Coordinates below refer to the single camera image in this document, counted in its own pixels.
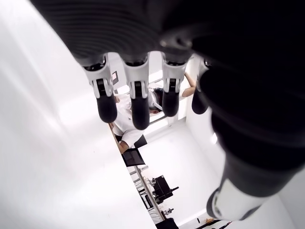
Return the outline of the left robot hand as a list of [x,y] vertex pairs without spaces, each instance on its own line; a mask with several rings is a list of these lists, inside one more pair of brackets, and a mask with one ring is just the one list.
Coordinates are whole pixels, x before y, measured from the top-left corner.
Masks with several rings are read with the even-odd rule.
[[117,117],[106,56],[119,54],[137,129],[149,125],[148,54],[163,57],[166,116],[178,111],[189,57],[203,58],[192,109],[212,111],[226,153],[207,202],[244,220],[305,166],[305,3],[302,0],[34,0],[83,67],[102,121]]

